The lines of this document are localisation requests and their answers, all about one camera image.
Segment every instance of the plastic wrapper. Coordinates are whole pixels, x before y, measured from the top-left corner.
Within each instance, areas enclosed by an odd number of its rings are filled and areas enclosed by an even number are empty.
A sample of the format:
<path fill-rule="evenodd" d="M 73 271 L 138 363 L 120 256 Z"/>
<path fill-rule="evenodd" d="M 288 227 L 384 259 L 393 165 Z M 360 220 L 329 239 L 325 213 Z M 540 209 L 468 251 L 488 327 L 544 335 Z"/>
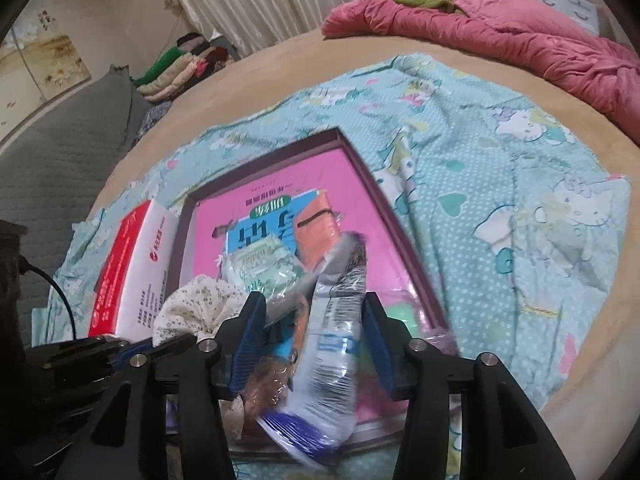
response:
<path fill-rule="evenodd" d="M 376 290 L 386 315 L 404 323 L 412 337 L 424 339 L 445 354 L 456 353 L 456 338 L 452 330 L 433 327 L 424 308 L 407 290 Z"/>
<path fill-rule="evenodd" d="M 296 255 L 274 235 L 224 254 L 222 279 L 267 299 L 266 325 L 293 311 L 313 289 L 316 277 L 305 271 Z"/>
<path fill-rule="evenodd" d="M 244 397 L 244 434 L 261 434 L 255 419 L 281 399 L 289 380 L 290 363 L 277 356 L 264 356 L 249 375 Z"/>
<path fill-rule="evenodd" d="M 280 447 L 315 468 L 332 463 L 357 424 L 355 374 L 365 273 L 362 236 L 344 234 L 318 276 L 286 402 L 258 418 Z"/>
<path fill-rule="evenodd" d="M 307 269 L 314 269 L 340 239 L 340 226 L 321 191 L 293 219 L 298 256 Z"/>

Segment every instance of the light blue bedsheet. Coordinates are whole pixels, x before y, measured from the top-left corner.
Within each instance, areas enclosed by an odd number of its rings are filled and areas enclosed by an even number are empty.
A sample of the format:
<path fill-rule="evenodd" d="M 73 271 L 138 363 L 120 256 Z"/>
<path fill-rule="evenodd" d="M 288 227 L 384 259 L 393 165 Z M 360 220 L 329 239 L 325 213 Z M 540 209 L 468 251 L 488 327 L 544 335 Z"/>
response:
<path fill-rule="evenodd" d="M 74 226 L 56 273 L 87 332 L 121 217 L 155 198 L 179 212 L 201 184 L 339 126 L 415 243 L 463 356 L 491 350 L 542 407 L 607 297 L 629 184 L 555 118 L 508 88 L 413 54 L 297 92 L 209 128 Z M 33 312 L 33 343 L 70 338 L 62 302 Z"/>

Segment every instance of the pink comforter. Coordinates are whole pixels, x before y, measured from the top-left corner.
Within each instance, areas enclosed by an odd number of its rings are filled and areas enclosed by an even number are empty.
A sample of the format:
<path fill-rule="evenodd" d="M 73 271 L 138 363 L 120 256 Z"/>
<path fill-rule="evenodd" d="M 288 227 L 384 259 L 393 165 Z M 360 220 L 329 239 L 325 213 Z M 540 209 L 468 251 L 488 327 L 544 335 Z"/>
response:
<path fill-rule="evenodd" d="M 423 38 L 527 68 L 587 102 L 640 144 L 640 60 L 537 0 L 452 0 L 466 12 L 353 0 L 322 24 L 327 38 Z"/>

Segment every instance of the white drawer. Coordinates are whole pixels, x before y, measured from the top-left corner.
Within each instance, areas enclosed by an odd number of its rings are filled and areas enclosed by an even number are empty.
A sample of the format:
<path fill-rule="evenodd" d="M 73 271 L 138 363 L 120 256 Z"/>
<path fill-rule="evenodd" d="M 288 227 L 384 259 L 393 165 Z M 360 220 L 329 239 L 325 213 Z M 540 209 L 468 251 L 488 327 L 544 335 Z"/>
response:
<path fill-rule="evenodd" d="M 598 26 L 598 11 L 596 6 L 587 0 L 539 0 L 549 7 L 562 12 L 574 22 L 586 28 L 593 34 L 600 33 Z"/>

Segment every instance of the gray mattress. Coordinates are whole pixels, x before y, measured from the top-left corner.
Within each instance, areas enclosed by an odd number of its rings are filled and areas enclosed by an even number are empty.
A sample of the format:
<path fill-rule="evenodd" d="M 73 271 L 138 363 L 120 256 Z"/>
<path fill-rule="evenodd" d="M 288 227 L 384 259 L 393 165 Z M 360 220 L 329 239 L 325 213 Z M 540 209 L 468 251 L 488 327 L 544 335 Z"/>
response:
<path fill-rule="evenodd" d="M 111 67 L 99 81 L 61 102 L 0 155 L 0 218 L 26 226 L 22 254 L 49 274 L 62 264 L 72 224 L 95 198 L 149 110 L 129 70 Z M 46 306 L 49 285 L 27 273 L 18 302 L 20 333 L 31 343 L 31 310 Z"/>

